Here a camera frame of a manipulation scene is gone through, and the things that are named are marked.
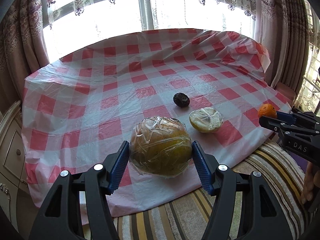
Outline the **person's right hand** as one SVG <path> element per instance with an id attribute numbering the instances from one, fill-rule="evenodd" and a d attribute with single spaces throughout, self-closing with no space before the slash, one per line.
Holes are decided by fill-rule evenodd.
<path id="1" fill-rule="evenodd" d="M 319 167 L 308 162 L 305 172 L 303 192 L 300 197 L 300 201 L 303 205 L 307 201 L 311 201 L 313 199 L 313 189 L 315 187 L 320 187 L 319 173 Z"/>

